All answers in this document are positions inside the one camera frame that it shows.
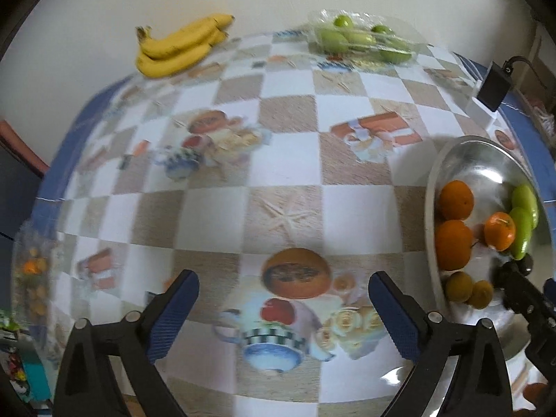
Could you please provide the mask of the dark plum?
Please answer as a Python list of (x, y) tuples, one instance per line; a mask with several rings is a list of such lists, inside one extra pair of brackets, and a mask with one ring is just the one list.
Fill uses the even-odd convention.
[(521, 276), (528, 277), (532, 274), (533, 270), (533, 259), (528, 253), (525, 253), (520, 260), (511, 260), (509, 262), (510, 268), (517, 271)]

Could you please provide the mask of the orange mandarin with stem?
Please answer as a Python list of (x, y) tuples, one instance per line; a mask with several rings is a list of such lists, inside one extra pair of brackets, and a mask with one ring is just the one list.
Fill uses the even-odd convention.
[(488, 247), (506, 251), (515, 241), (515, 222), (504, 212), (495, 212), (483, 224), (483, 239)]

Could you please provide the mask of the white power strip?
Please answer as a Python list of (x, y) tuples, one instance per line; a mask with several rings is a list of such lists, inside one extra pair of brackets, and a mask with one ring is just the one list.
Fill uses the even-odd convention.
[(482, 89), (482, 79), (478, 79), (471, 90), (470, 96), (466, 102), (465, 111), (474, 122), (484, 130), (490, 129), (499, 115), (499, 107), (503, 99), (495, 99), (498, 104), (495, 110), (491, 110), (479, 98), (479, 91)]

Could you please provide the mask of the checkered printed tablecloth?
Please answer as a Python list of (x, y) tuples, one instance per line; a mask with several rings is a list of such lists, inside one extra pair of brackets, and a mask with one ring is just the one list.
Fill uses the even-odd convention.
[(385, 416), (414, 364), (368, 282), (384, 271), (439, 312), (424, 204), (449, 141), (509, 151), (531, 174), (555, 247), (547, 149), (519, 138), (509, 105), (488, 130), (466, 115), (485, 76), (432, 46), (390, 67), (321, 55), (284, 31), (226, 41), (186, 73), (136, 73), (95, 96), (30, 219), (56, 243), (35, 338), (53, 408), (74, 323), (142, 312), (191, 270), (198, 299), (155, 362), (183, 416)]

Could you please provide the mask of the small brownish kumquat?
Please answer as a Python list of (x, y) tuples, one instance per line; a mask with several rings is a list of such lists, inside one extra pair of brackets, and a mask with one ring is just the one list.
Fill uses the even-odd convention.
[(474, 283), (471, 295), (466, 301), (468, 305), (476, 310), (486, 308), (494, 296), (494, 287), (488, 280), (479, 280)]

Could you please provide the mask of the small yellow kumquat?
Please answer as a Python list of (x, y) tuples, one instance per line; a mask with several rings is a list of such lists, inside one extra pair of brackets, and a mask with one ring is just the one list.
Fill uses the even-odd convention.
[(444, 291), (446, 299), (454, 303), (466, 302), (472, 294), (474, 280), (469, 274), (457, 271), (445, 281)]

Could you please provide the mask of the yellow banana bunch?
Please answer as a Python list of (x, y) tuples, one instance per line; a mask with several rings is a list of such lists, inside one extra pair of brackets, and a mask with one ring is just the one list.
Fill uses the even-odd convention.
[(155, 39), (152, 28), (138, 26), (138, 71), (148, 78), (163, 78), (181, 73), (204, 60), (211, 50), (228, 38), (233, 25), (231, 14), (213, 13), (183, 26), (164, 39)]

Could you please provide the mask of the large green mango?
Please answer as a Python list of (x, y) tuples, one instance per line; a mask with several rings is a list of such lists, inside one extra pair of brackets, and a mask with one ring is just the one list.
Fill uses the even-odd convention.
[(539, 209), (534, 190), (527, 184), (522, 183), (512, 192), (512, 206), (525, 210), (532, 220), (532, 228), (536, 228), (539, 222)]

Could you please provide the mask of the clear bag of green fruits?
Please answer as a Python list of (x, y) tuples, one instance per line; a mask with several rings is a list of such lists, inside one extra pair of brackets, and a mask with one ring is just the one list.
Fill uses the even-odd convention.
[(417, 58), (424, 38), (395, 17), (344, 9), (321, 9), (308, 15), (308, 36), (329, 57), (405, 65)]

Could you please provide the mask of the black power adapter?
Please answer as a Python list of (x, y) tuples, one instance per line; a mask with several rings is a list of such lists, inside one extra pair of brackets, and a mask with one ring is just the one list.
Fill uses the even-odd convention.
[(512, 86), (513, 66), (505, 61), (502, 66), (492, 62), (486, 76), (482, 80), (476, 98), (490, 111), (498, 110), (506, 94)]

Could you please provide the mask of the red chair edge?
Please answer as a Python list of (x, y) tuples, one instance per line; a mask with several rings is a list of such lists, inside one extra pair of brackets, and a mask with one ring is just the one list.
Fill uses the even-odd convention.
[(49, 170), (49, 166), (33, 152), (33, 150), (23, 141), (13, 130), (6, 120), (0, 122), (1, 145), (11, 154), (21, 160), (37, 176), (43, 178)]

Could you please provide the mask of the clear box of small oranges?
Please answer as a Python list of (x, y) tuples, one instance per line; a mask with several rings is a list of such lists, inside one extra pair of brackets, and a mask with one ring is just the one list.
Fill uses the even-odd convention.
[(11, 258), (11, 308), (13, 319), (39, 337), (47, 324), (50, 301), (53, 239), (26, 221), (14, 238)]

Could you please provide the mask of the round steel tray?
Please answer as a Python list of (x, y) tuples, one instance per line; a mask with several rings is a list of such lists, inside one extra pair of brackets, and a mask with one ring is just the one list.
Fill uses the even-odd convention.
[[(445, 297), (443, 282), (451, 272), (441, 271), (438, 267), (434, 235), (441, 223), (437, 199), (444, 185), (453, 180), (466, 183), (474, 195), (473, 210), (464, 223), (478, 235), (480, 225), (489, 215), (511, 210), (511, 195), (516, 186), (526, 183), (533, 187), (532, 177), (509, 151), (494, 141), (474, 136), (454, 138), (436, 157), (429, 175), (424, 204), (425, 246), (434, 300), (439, 312), (450, 321), (468, 325), (476, 324), (481, 318), (491, 319), (499, 335), (504, 356), (506, 360), (510, 360), (525, 348), (530, 335), (524, 317), (504, 308), (500, 290), (495, 290), (493, 300), (482, 310), (474, 310), (463, 303), (450, 303)], [(554, 277), (555, 247), (547, 213), (538, 193), (536, 198), (539, 223), (532, 232), (531, 244), (527, 250), (533, 261), (532, 273), (528, 279), (538, 289), (542, 289), (545, 280)], [(495, 269), (510, 259), (510, 254), (496, 252), (478, 242), (463, 270), (473, 280), (492, 280)]]

